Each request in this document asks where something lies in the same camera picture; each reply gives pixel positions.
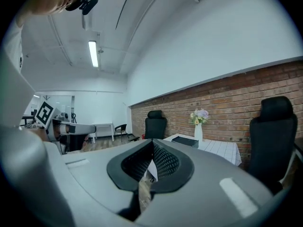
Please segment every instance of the white vase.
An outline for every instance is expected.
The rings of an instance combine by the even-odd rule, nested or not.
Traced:
[[[202,141],[203,141],[202,123],[199,123],[198,125],[196,124],[195,140],[198,140],[199,146],[202,146]]]

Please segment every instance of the ceiling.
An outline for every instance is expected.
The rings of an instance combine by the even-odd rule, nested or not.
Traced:
[[[194,0],[99,0],[85,16],[80,10],[32,17],[22,33],[24,67],[37,65],[99,70],[127,75],[152,35],[169,17]],[[88,41],[97,42],[99,68],[93,68]]]

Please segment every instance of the wooden floor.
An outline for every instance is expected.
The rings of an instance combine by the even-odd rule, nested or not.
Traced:
[[[126,135],[122,136],[122,139],[121,137],[116,137],[114,142],[112,141],[112,138],[102,138],[97,139],[95,144],[92,142],[87,143],[87,145],[82,148],[81,152],[107,149],[127,143],[129,143],[129,141]],[[139,204],[141,212],[143,212],[151,202],[151,179],[153,179],[153,176],[148,172],[146,177],[143,177],[139,182]]]

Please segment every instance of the white checkered tablecloth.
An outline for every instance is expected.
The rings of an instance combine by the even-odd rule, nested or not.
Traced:
[[[172,141],[177,136],[188,138],[188,139],[195,139],[192,136],[184,135],[184,134],[175,134],[172,135],[164,140]],[[224,142],[224,141],[217,141],[217,140],[204,140],[202,145],[199,145],[200,150],[208,151],[214,153],[218,156],[225,158],[226,160],[230,161],[234,165],[240,165],[241,157],[238,146],[234,142]]]

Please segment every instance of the ceiling light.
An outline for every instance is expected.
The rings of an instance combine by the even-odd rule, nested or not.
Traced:
[[[96,41],[89,41],[89,52],[93,67],[99,67],[97,58],[97,43]]]

